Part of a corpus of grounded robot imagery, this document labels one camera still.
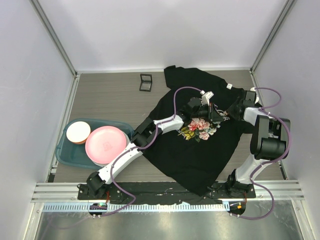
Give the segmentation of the black floral print t-shirt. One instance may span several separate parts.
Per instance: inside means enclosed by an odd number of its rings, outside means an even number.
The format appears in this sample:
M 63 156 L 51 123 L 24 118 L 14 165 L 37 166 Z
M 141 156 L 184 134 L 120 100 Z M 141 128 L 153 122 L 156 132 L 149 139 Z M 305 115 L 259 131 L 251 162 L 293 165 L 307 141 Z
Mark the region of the black floral print t-shirt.
M 242 134 L 252 134 L 254 127 L 245 121 L 230 120 L 226 110 L 244 91 L 227 88 L 227 82 L 198 68 L 168 66 L 164 69 L 166 86 L 170 89 L 148 115 L 161 120 L 174 114 L 174 101 L 179 111 L 200 91 L 212 91 L 218 113 L 225 121 L 210 123 L 193 118 L 179 130 L 161 134 L 143 152 L 143 156 L 166 176 L 173 178 L 188 191 L 203 196 L 218 178 Z

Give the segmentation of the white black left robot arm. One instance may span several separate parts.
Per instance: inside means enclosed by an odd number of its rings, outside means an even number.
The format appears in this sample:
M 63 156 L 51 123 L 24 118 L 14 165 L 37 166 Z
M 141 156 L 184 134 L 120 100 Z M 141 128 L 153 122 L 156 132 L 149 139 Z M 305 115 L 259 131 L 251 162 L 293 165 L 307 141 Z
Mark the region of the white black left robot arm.
M 159 135 L 181 129 L 188 125 L 192 118 L 204 119 L 207 122 L 223 122 L 224 118 L 218 113 L 215 105 L 206 97 L 193 97 L 177 110 L 173 102 L 173 115 L 160 120 L 146 118 L 135 130 L 127 147 L 107 166 L 92 173 L 86 180 L 87 194 L 97 200 L 102 199 L 113 183 L 115 177 L 122 172 L 133 160 L 140 157 L 144 150 L 150 147 Z

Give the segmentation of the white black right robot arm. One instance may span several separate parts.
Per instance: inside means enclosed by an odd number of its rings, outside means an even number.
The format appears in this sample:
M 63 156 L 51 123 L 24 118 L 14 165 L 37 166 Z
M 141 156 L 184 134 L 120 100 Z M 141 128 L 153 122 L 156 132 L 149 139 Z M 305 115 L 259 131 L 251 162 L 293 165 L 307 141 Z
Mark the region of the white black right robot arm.
M 291 122 L 258 107 L 257 89 L 244 91 L 226 111 L 237 121 L 253 126 L 249 145 L 250 155 L 233 170 L 222 189 L 231 198 L 245 197 L 254 191 L 254 180 L 269 165 L 287 157 L 291 146 Z

